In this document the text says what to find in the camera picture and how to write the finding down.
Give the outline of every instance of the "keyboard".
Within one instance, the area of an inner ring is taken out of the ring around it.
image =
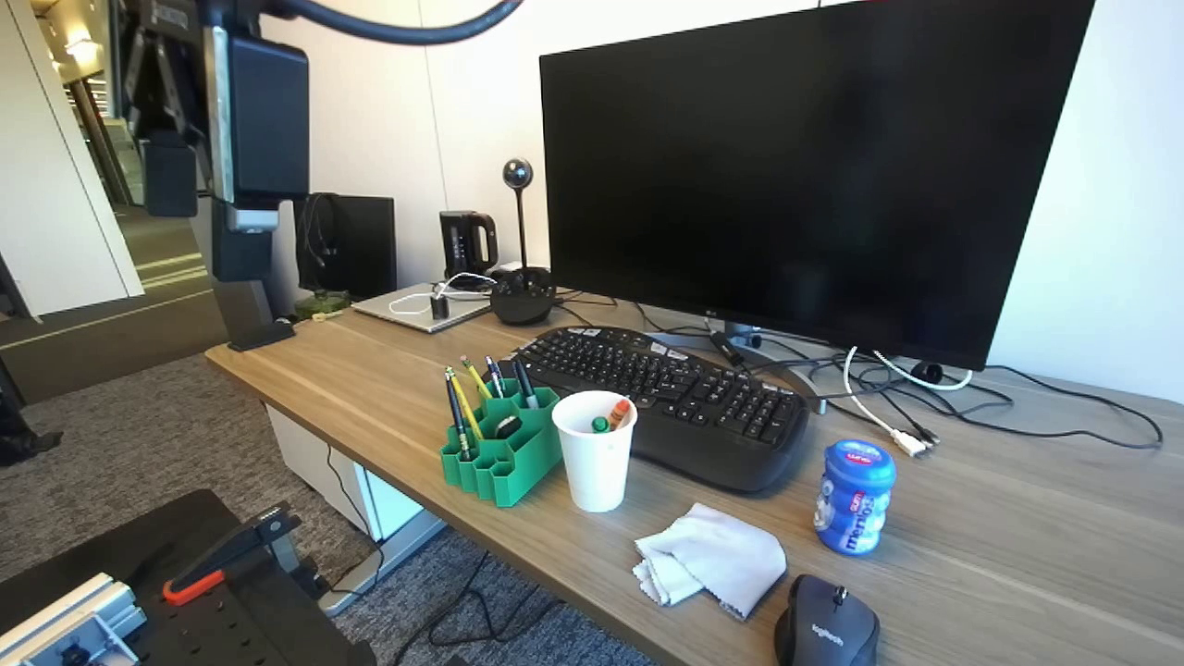
[[[632,455],[735,495],[785,489],[803,458],[806,394],[743,368],[672,350],[632,329],[551,329],[505,359],[505,368],[560,394],[609,388],[641,416]]]

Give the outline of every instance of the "computer monitor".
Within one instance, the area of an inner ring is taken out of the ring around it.
[[[394,289],[394,198],[319,192],[294,204],[299,289],[370,301]]]
[[[885,0],[541,59],[556,285],[983,366],[1091,0]]]

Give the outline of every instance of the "napkin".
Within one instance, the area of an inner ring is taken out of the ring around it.
[[[672,605],[708,587],[735,616],[748,616],[788,566],[773,531],[708,504],[641,536],[635,550],[632,576],[653,604]]]

